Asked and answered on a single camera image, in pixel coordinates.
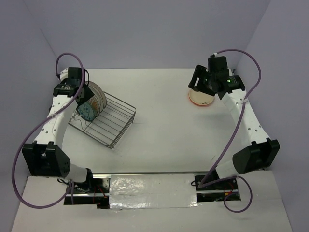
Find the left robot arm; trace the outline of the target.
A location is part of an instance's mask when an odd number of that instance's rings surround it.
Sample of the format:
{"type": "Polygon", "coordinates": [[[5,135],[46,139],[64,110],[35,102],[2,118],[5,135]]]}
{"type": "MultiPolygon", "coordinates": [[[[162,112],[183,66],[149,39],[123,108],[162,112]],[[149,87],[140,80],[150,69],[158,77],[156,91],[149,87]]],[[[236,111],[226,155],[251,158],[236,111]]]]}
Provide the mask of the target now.
{"type": "Polygon", "coordinates": [[[95,181],[90,169],[73,164],[62,150],[63,138],[73,112],[93,97],[85,83],[80,95],[74,99],[82,78],[89,81],[89,73],[81,68],[69,67],[60,74],[61,82],[53,90],[51,119],[45,123],[30,143],[23,145],[22,154],[32,176],[58,177],[73,180],[82,192],[93,190],[95,181]]]}

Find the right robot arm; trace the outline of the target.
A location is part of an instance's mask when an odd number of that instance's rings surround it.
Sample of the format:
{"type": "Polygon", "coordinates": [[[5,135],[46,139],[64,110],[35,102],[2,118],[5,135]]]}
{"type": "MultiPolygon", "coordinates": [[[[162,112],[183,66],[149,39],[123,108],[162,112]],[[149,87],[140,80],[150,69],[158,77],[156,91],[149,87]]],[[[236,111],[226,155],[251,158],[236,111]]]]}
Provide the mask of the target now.
{"type": "Polygon", "coordinates": [[[196,65],[188,87],[211,96],[217,95],[232,115],[236,127],[224,152],[236,135],[239,135],[243,145],[242,150],[224,163],[221,162],[224,156],[222,153],[200,181],[198,188],[211,185],[221,189],[229,177],[264,169],[272,164],[280,144],[278,140],[272,140],[262,128],[248,100],[242,79],[238,75],[230,75],[225,56],[210,57],[208,67],[196,65]]]}

